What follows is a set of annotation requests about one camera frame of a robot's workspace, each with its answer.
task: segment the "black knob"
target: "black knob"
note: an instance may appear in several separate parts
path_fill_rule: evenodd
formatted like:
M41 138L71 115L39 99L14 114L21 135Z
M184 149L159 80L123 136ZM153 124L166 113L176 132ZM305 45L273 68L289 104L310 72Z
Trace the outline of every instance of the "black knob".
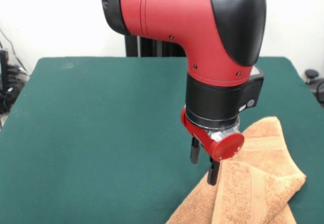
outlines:
M307 78L308 78L308 79L311 79L311 80L312 80L312 79L315 79L315 78L318 77L318 75L319 75L318 71L311 70L311 69L306 70L306 71L305 71L305 74L306 74Z

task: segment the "terry cloth towel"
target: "terry cloth towel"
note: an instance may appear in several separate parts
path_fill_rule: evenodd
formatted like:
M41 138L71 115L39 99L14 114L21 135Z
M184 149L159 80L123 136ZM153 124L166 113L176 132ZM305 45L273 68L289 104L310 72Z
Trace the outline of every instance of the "terry cloth towel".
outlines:
M293 162L276 117L266 117L244 132L237 155L221 162L215 186L207 175L187 196L168 223L294 224L288 206L305 174Z

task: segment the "white wall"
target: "white wall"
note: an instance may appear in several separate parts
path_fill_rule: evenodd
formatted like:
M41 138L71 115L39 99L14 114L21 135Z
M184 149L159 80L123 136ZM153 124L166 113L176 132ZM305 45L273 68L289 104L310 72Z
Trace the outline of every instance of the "white wall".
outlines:
M126 54L124 37L107 25L101 0L0 0L0 12L0 27L29 71L41 57Z
M48 56L125 56L100 0L0 0L0 26L30 71ZM262 56L286 56L324 75L324 0L267 0Z
M267 0L261 55L285 56L299 74L314 68L324 76L324 0Z

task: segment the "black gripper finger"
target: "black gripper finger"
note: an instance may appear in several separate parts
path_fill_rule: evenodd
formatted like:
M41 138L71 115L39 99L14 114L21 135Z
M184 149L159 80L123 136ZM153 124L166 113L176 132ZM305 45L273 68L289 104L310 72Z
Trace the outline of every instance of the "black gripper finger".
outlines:
M197 138L193 137L191 141L190 161L193 164L198 163L200 153L200 142Z
M207 177L207 183L209 185L216 185L217 183L217 176L218 176L218 170L219 170L219 162L213 161L211 167L208 171L208 177Z

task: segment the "table surface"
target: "table surface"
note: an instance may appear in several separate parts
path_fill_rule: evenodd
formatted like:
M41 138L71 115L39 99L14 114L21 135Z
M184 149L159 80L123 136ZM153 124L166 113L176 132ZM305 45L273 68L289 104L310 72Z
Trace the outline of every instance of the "table surface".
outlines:
M258 106L307 175L298 223L324 219L324 112L285 58L261 58ZM209 167L180 122L184 58L41 59L0 133L0 223L165 223Z

